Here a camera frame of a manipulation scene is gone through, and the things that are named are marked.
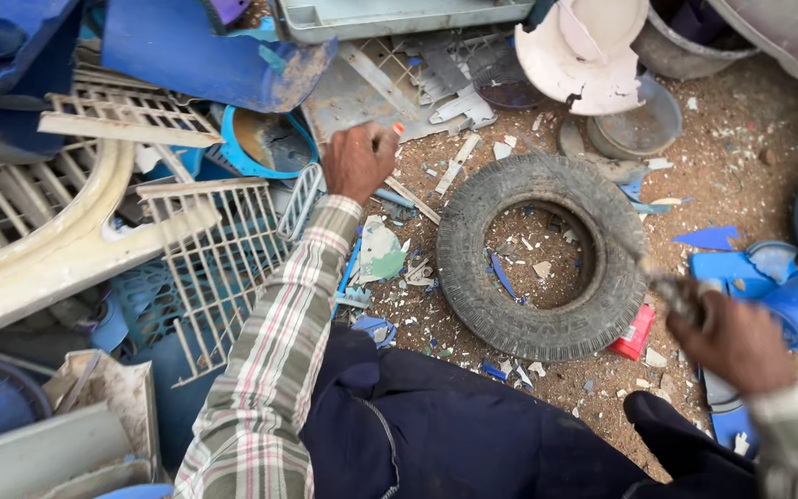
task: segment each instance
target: plastic scrap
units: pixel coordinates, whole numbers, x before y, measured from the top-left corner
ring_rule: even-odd
[[[646,350],[646,364],[653,368],[666,368],[667,358],[649,347],[648,350]]]
[[[507,375],[504,374],[504,372],[502,372],[500,369],[496,368],[494,364],[485,358],[482,359],[482,371],[484,371],[486,374],[496,377],[497,379],[500,379],[501,381],[507,380]]]
[[[674,237],[673,243],[683,243],[704,250],[733,251],[729,243],[730,237],[740,237],[734,225],[726,227],[709,227],[700,231],[688,232]]]
[[[535,387],[535,385],[531,383],[531,379],[528,377],[528,375],[525,374],[525,369],[523,369],[522,366],[516,366],[516,373],[518,373],[519,377],[522,378],[523,383],[526,383],[526,385],[531,388]]]
[[[495,142],[494,147],[495,159],[502,160],[513,153],[513,148],[503,142]]]
[[[763,241],[747,249],[747,259],[756,269],[784,284],[787,278],[796,271],[794,260],[798,256],[798,248],[781,241]]]
[[[369,317],[364,313],[356,317],[356,324],[353,324],[352,329],[363,331],[370,335],[378,348],[389,345],[396,336],[396,326],[393,323],[385,319]]]
[[[547,371],[544,370],[544,365],[540,362],[532,362],[528,364],[528,370],[538,373],[539,377],[546,377]]]
[[[501,268],[501,260],[494,252],[491,253],[491,268],[495,271],[497,279],[501,281],[502,285],[504,285],[504,289],[507,290],[507,293],[510,293],[511,297],[516,298],[516,293],[513,291],[513,285],[510,284],[510,280],[507,279],[507,274],[505,274],[504,269]]]
[[[380,217],[370,215],[362,231],[358,282],[365,284],[397,276],[405,262],[405,255],[406,251],[399,246],[393,231],[384,227]]]

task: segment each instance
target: man's right hand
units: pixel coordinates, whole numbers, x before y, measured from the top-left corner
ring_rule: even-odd
[[[685,292],[704,307],[704,326],[696,328],[671,312],[667,328],[689,358],[726,380],[743,397],[779,391],[795,383],[781,326],[768,310],[712,289],[697,297],[693,281],[685,283]]]
[[[376,122],[335,131],[323,173],[328,194],[345,195],[364,206],[396,165],[399,135]]]

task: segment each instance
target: broken plastic piece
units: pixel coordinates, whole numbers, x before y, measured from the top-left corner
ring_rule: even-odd
[[[501,381],[507,380],[507,375],[505,375],[500,369],[496,368],[494,364],[489,362],[488,359],[482,359],[482,370],[485,371],[486,374],[490,374]]]
[[[729,243],[730,237],[740,237],[734,225],[709,227],[700,231],[688,232],[674,237],[673,243],[683,243],[705,250],[734,251]]]
[[[501,260],[494,252],[491,253],[491,268],[494,269],[497,279],[501,281],[501,284],[504,286],[504,289],[507,290],[507,293],[510,293],[510,296],[516,299],[516,293],[513,291],[513,285],[510,284],[510,280],[507,279],[507,274],[505,274],[504,269],[501,268]]]

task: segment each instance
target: black rubber tire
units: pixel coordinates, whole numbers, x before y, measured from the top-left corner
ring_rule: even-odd
[[[565,186],[553,172],[569,168],[576,169],[574,185]],[[633,258],[606,238],[585,210],[595,200],[620,213],[613,223],[647,248],[642,222],[621,190],[582,162],[558,155],[510,156],[462,183],[442,212],[436,243],[442,293],[460,321],[489,345],[524,359],[579,359],[614,342],[642,305],[646,282]],[[549,310],[502,295],[482,257],[485,232],[497,214],[532,201],[560,215],[581,236],[581,276],[587,279],[570,303]]]

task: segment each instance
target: white plastic fragment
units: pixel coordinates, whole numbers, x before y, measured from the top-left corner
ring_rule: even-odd
[[[648,350],[646,350],[646,364],[653,368],[666,368],[667,358],[659,354],[652,347],[648,347]]]
[[[525,370],[522,368],[522,366],[516,366],[516,372],[519,373],[519,377],[522,378],[523,383],[526,383],[528,386],[534,388],[535,385],[531,383],[531,378],[529,378],[528,375],[525,374]]]
[[[531,364],[528,364],[528,370],[538,373],[539,377],[547,376],[547,371],[544,370],[544,365],[540,362],[532,362]]]
[[[747,441],[746,433],[738,433],[734,436],[734,453],[738,456],[745,456],[750,444]]]
[[[673,168],[673,164],[664,157],[649,158],[646,160],[646,163],[651,170],[664,170],[667,168]]]
[[[496,160],[502,160],[505,157],[509,156],[510,153],[513,152],[513,148],[510,147],[510,146],[507,146],[503,142],[495,142],[493,149],[495,151],[495,159]]]

